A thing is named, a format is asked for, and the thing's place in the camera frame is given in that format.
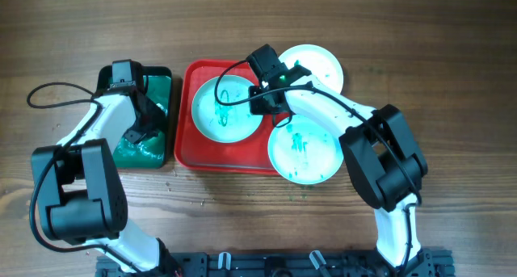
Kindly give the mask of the white plate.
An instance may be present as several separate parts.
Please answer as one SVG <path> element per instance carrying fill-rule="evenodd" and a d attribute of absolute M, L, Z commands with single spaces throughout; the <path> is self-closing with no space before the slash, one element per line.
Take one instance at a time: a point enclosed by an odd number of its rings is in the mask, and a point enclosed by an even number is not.
<path fill-rule="evenodd" d="M 229 144 L 251 136 L 263 121 L 261 115 L 252 115 L 248 103 L 234 106 L 219 104 L 214 97 L 218 77 L 205 82 L 195 93 L 191 117 L 196 128 L 208 139 Z M 220 101 L 231 103 L 247 99 L 252 82 L 236 75 L 225 75 L 218 86 Z"/>

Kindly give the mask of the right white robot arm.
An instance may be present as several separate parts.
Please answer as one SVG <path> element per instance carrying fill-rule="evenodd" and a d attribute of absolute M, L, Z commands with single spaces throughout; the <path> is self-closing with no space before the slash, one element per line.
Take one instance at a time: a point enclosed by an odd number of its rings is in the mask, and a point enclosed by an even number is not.
<path fill-rule="evenodd" d="M 304 66 L 286 66 L 269 44 L 245 61 L 260 84 L 250 101 L 261 112 L 291 111 L 338 139 L 352 186 L 374 210 L 377 252 L 399 275 L 407 273 L 421 249 L 415 210 L 428 166 L 401 111 L 347 99 Z"/>

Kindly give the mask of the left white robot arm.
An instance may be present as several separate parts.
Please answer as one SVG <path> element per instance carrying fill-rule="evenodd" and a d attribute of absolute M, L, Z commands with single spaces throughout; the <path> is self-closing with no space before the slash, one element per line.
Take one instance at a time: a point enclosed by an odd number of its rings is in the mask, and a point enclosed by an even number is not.
<path fill-rule="evenodd" d="M 57 144 L 31 158 L 34 190 L 29 208 L 33 237 L 58 253 L 98 250 L 129 276 L 180 276 L 164 243 L 128 217 L 128 202 L 113 153 L 121 140 L 134 145 L 168 136 L 173 74 L 130 59 L 99 72 L 90 110 Z"/>

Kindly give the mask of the dark green water tray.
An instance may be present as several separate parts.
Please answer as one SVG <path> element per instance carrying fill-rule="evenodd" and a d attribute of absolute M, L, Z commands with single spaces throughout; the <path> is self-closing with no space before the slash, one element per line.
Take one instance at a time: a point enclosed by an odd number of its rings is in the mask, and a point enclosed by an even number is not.
<path fill-rule="evenodd" d="M 137 145 L 124 138 L 136 116 L 130 96 L 145 94 L 167 115 L 166 133 Z M 159 168 L 164 165 L 170 135 L 170 111 L 173 97 L 173 76 L 161 66 L 143 66 L 133 60 L 114 61 L 99 72 L 95 99 L 103 105 L 95 131 L 107 140 L 119 168 Z"/>

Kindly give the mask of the red plastic tray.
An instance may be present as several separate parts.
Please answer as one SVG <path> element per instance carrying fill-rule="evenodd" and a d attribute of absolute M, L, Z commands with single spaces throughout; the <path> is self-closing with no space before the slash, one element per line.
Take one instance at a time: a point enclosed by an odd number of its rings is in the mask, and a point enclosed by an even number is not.
<path fill-rule="evenodd" d="M 187 67 L 174 143 L 175 159 L 191 170 L 276 175 L 267 154 L 267 142 L 273 131 L 270 115 L 263 117 L 252 135 L 229 144 L 218 143 L 202 135 L 192 119 L 195 93 L 206 81 L 217 78 L 232 64 L 232 61 L 203 59 Z"/>

